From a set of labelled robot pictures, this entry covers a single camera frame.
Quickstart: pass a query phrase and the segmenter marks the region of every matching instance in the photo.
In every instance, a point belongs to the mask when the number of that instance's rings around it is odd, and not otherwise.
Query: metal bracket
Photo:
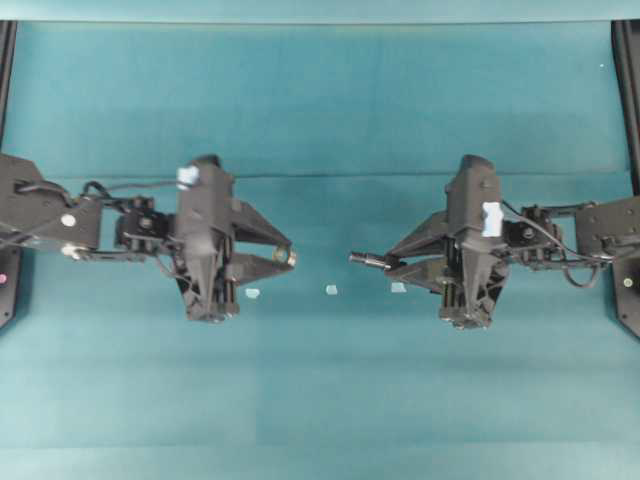
[[[22,249],[18,247],[0,250],[0,328],[15,315]]]

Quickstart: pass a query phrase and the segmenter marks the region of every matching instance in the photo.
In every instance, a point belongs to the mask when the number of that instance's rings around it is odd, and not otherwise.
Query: bolt
[[[65,227],[75,227],[76,225],[76,217],[71,215],[70,213],[65,213],[62,217],[60,217],[60,221]]]

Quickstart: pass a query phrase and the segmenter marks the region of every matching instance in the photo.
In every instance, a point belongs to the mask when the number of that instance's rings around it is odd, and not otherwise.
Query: teal tablecloth
[[[3,0],[0,18],[76,22],[423,24],[609,20],[636,0]]]
[[[217,151],[300,262],[210,326],[151,264],[29,255],[0,478],[638,478],[640,342],[608,278],[514,268],[461,333],[346,262],[443,208],[467,152],[515,204],[629,195],[608,28],[23,24],[7,153],[77,191]]]

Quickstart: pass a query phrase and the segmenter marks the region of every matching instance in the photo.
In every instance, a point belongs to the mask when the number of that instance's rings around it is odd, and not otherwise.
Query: cylindrical tip
[[[367,255],[360,252],[351,252],[349,255],[349,261],[354,263],[365,263],[367,261]]]
[[[373,253],[351,252],[351,255],[349,255],[349,261],[362,263],[368,267],[381,268],[383,270],[391,268],[391,265],[389,265],[385,257],[374,255]]]

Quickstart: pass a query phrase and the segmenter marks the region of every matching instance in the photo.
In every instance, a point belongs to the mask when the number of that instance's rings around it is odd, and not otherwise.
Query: wire
[[[507,202],[506,200],[502,200],[502,204],[507,207],[509,210],[511,210],[511,212],[513,213],[513,215],[521,222],[526,223],[527,225],[535,228],[536,230],[538,230],[540,233],[542,233],[545,237],[547,237],[549,240],[551,240],[553,243],[555,243],[558,247],[560,247],[560,249],[562,249],[565,253],[571,253],[572,255],[576,256],[577,258],[580,258],[582,260],[586,260],[588,262],[598,262],[599,264],[601,263],[613,263],[613,261],[615,260],[615,257],[596,257],[596,256],[592,256],[592,255],[582,255],[578,252],[576,252],[575,250],[573,250],[572,248],[568,247],[566,244],[564,244],[562,241],[558,240],[556,237],[554,237],[553,235],[551,235],[549,232],[547,232],[543,227],[541,227],[540,225],[538,225],[536,222],[534,222],[533,220],[524,217],[522,215],[520,215],[518,213],[518,211],[513,208],[509,202]]]
[[[160,271],[162,273],[164,273],[169,278],[173,278],[174,280],[182,280],[188,285],[189,290],[193,291],[193,282],[191,280],[189,280],[187,277],[183,275],[178,275],[177,273],[175,273],[175,271],[169,270],[167,266],[164,263],[162,263],[162,260],[160,260],[160,257],[158,257],[157,255],[154,255],[153,258],[158,264],[158,267],[160,268]]]
[[[117,190],[132,190],[140,188],[162,188],[162,187],[191,187],[193,185],[178,182],[176,180],[163,180],[153,183],[122,183],[120,185],[112,185],[110,187],[103,187],[107,192],[115,192]]]
[[[572,276],[569,268],[565,267],[562,269],[562,273],[564,273],[564,278],[567,279],[571,285],[576,288],[593,288],[596,283],[598,283],[598,274],[602,271],[602,268],[599,265],[594,265],[591,267],[591,277],[586,283],[577,282]]]
[[[91,188],[95,188],[96,190],[98,190],[103,198],[111,198],[108,190],[104,188],[100,182],[96,181],[91,181],[84,184],[84,187],[82,188],[82,196],[88,195]]]
[[[80,208],[94,201],[95,201],[95,198],[83,198],[78,203],[76,203],[73,207],[71,207],[69,211],[66,213],[79,210]],[[55,225],[59,221],[60,221],[60,217],[56,216],[42,223],[39,223],[38,225],[34,225],[33,227],[28,228],[27,230],[23,230],[21,232],[15,232],[14,234],[10,235],[7,238],[0,239],[0,250],[2,250],[7,246],[20,246],[29,237],[38,233],[40,230],[44,230],[52,225]]]
[[[45,192],[51,192],[60,195],[67,207],[72,207],[74,204],[71,195],[69,195],[69,192],[67,192],[63,187],[61,187],[57,183],[47,182],[45,180],[20,185],[18,188],[16,188],[16,193],[29,193],[35,192],[37,190],[44,190]]]
[[[28,183],[20,186],[18,189],[18,192],[29,193],[36,190],[47,190],[47,191],[55,192],[64,198],[66,206],[70,209],[70,211],[67,213],[70,213],[91,202],[95,202],[95,201],[104,202],[108,200],[113,200],[113,197],[109,194],[110,191],[128,190],[128,189],[134,189],[134,188],[135,189],[161,188],[161,187],[168,187],[168,186],[191,186],[191,185],[187,185],[182,182],[177,182],[175,180],[164,180],[164,181],[154,182],[154,183],[123,183],[120,185],[113,185],[111,187],[104,187],[100,182],[91,181],[84,184],[84,187],[82,189],[82,194],[81,194],[81,200],[79,200],[77,203],[73,202],[73,199],[64,188],[51,182],[43,181],[43,182]],[[100,193],[100,196],[99,197],[88,196],[91,188],[97,190]],[[24,243],[29,237],[33,236],[34,234],[38,233],[43,229],[46,229],[54,225],[58,221],[60,221],[60,217],[56,216],[55,218],[46,220],[38,225],[34,225],[33,227],[28,228],[27,230],[24,230],[21,232],[15,232],[9,235],[9,237],[7,238],[0,239],[0,250],[8,246],[21,246],[22,243]]]

